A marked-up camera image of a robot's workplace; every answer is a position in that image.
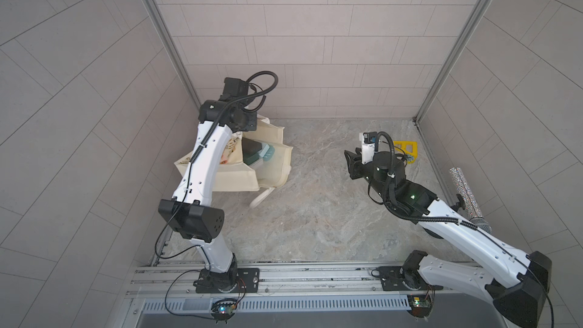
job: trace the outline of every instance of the black cable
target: black cable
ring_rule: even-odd
[[[496,241],[494,241],[492,238],[490,238],[490,236],[488,236],[487,233],[484,233],[482,230],[477,229],[478,232],[480,232],[484,237],[486,237],[487,239],[490,240],[490,242],[492,242],[493,244],[495,244],[496,246],[498,246],[498,248],[500,248],[503,252],[505,252],[508,256],[512,256],[514,257],[514,260],[516,260],[519,264],[521,264],[536,280],[536,282],[540,285],[540,287],[543,289],[543,293],[544,296],[546,297],[547,301],[549,302],[549,308],[550,308],[550,328],[554,327],[554,312],[553,312],[553,304],[550,302],[550,297],[549,294],[547,294],[546,288],[543,285],[543,283],[539,280],[538,277],[536,277],[535,273],[532,272],[531,269],[528,268],[527,265],[523,264],[521,260],[519,260],[516,256],[514,256],[512,253],[508,252],[507,250],[504,249],[504,247],[500,246],[498,243],[496,243]]]
[[[255,109],[259,109],[261,108],[261,106],[263,105],[263,103],[265,102],[265,94],[267,94],[268,92],[272,91],[273,89],[275,89],[275,86],[277,86],[279,78],[277,75],[275,75],[274,72],[271,71],[259,71],[258,73],[255,73],[253,75],[251,75],[251,77],[249,79],[247,79],[247,83],[249,83],[251,80],[253,80],[256,77],[259,77],[261,75],[271,75],[273,76],[273,84],[267,88],[266,90],[261,90],[259,92],[255,91],[253,94],[248,94],[248,95],[244,95],[242,97],[238,97],[236,99],[233,99],[231,101],[229,101],[227,104],[225,104],[225,106],[223,106],[223,108],[221,109],[221,111],[219,112],[219,114],[217,115],[217,118],[215,119],[215,121],[210,125],[209,130],[207,131],[206,135],[204,136],[204,138],[202,139],[202,141],[200,142],[200,145],[198,146],[198,148],[196,149],[196,151],[193,152],[192,156],[190,157],[190,161],[189,161],[189,167],[188,167],[188,180],[186,181],[186,187],[189,186],[190,184],[190,174],[193,170],[193,165],[194,161],[196,161],[196,159],[198,158],[198,156],[200,155],[200,153],[202,152],[202,150],[206,147],[206,143],[209,141],[210,136],[213,134],[213,132],[215,131],[215,128],[217,128],[217,125],[219,124],[221,118],[223,117],[223,115],[227,112],[227,110],[235,103],[237,102],[241,102],[243,100],[247,100],[247,99],[253,99],[253,98],[257,98],[261,95],[263,95],[263,99],[261,100],[261,103],[259,104],[259,106]],[[160,242],[160,238],[162,237],[162,234],[164,233],[164,230],[166,229],[166,227],[168,227],[168,225],[170,224],[170,221],[172,219],[174,219],[174,217],[176,216],[176,214],[179,213],[179,211],[182,209],[182,207],[184,206],[184,201],[186,200],[186,195],[187,193],[184,193],[184,198],[182,198],[182,201],[180,202],[180,205],[178,206],[178,208],[176,208],[176,211],[174,212],[174,214],[171,215],[171,217],[168,219],[168,221],[166,222],[166,224],[164,225],[164,228],[162,228],[162,230],[160,231],[160,234],[158,234],[158,238],[156,238],[156,242],[154,242],[154,253],[156,254],[156,256],[159,259],[170,259],[172,257],[176,257],[186,251],[188,251],[189,249],[196,247],[196,246],[192,246],[189,247],[183,251],[180,251],[179,253],[177,253],[174,256],[171,257],[167,257],[164,258],[161,256],[161,253],[158,253],[157,251],[157,246],[158,243]],[[201,248],[201,250],[203,251],[203,253],[205,254],[205,258],[206,258],[206,253],[205,250]]]
[[[175,278],[174,281],[172,281],[172,284],[170,284],[170,287],[168,287],[168,290],[166,290],[166,295],[164,296],[164,308],[166,308],[166,311],[168,311],[171,315],[175,315],[175,316],[194,316],[194,317],[201,318],[201,319],[215,320],[215,318],[209,318],[209,317],[205,317],[205,316],[201,316],[201,315],[196,315],[196,314],[178,314],[178,313],[174,313],[170,309],[168,309],[168,304],[166,304],[166,300],[168,299],[168,293],[170,292],[170,289],[172,288],[172,285],[174,285],[174,283],[176,281],[178,281],[178,279],[180,277],[182,277],[182,275],[184,275],[186,273],[190,273],[190,272],[198,272],[199,273],[200,270],[188,270],[188,271],[185,271],[185,272],[181,273],[177,278]]]

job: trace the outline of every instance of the metal grille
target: metal grille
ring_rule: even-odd
[[[169,298],[168,308],[177,313],[208,313],[218,298]],[[341,310],[411,310],[406,295],[331,295],[331,296],[248,296],[238,313],[323,312]],[[167,313],[164,299],[146,299],[144,314]]]

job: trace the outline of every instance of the gray floor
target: gray floor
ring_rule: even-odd
[[[277,119],[284,143],[294,147],[286,185],[258,207],[259,192],[213,193],[213,207],[225,210],[223,234],[241,260],[404,261],[414,249],[452,261],[466,255],[421,227],[400,220],[367,196],[364,180],[348,176],[344,150],[360,146],[359,132],[383,130],[393,140],[417,141],[419,157],[407,178],[443,197],[441,187],[410,120]],[[191,246],[174,233],[166,255]],[[190,250],[177,260],[199,260]]]

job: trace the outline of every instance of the glittery cylinder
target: glittery cylinder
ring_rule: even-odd
[[[466,212],[468,214],[469,219],[473,218],[483,218],[482,211],[480,207],[477,205],[476,198],[468,185],[468,181],[466,180],[465,176],[463,176],[462,169],[459,167],[454,167],[453,169],[449,170],[451,174],[451,179],[454,181],[454,184],[458,190],[458,193],[462,196],[463,202],[466,205]]]

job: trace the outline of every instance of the robotic arm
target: robotic arm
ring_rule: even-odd
[[[379,151],[381,137],[390,151]],[[550,287],[551,261],[536,251],[527,254],[489,234],[490,226],[481,213],[472,213],[473,222],[450,207],[435,193],[406,179],[404,164],[396,162],[395,149],[385,132],[363,133],[356,153],[345,151],[351,179],[364,178],[368,191],[374,189],[389,212],[398,218],[419,223],[430,235],[448,240],[482,267],[469,267],[437,259],[423,251],[413,251],[405,261],[401,276],[410,289],[421,282],[440,285],[475,296],[494,307],[512,323],[536,327]],[[458,182],[466,188],[464,200],[475,204],[459,169]]]
[[[249,88],[255,88],[250,82],[265,74],[273,76],[273,85],[247,95]],[[270,71],[254,74],[247,81],[225,79],[219,100],[206,101],[200,108],[198,136],[184,178],[171,200],[160,201],[159,213],[167,225],[189,239],[205,260],[198,287],[203,284],[221,292],[237,288],[237,259],[221,234],[224,211],[210,206],[212,189],[231,134],[256,129],[257,109],[277,83],[277,75]],[[257,97],[263,97],[259,106],[246,109]],[[390,151],[378,150],[381,137],[386,138]],[[464,206],[462,200],[457,207],[450,207],[435,193],[407,180],[404,164],[397,159],[392,140],[385,132],[363,133],[361,141],[362,147],[355,152],[345,151],[350,177],[364,178],[369,194],[373,189],[382,198],[375,202],[390,213],[421,225],[434,237],[448,240],[481,266],[460,265],[413,251],[397,278],[411,290],[429,284],[464,292],[492,303],[514,324],[536,327],[550,287],[550,259],[540,252],[527,254],[493,237],[479,213],[467,220],[458,213]]]

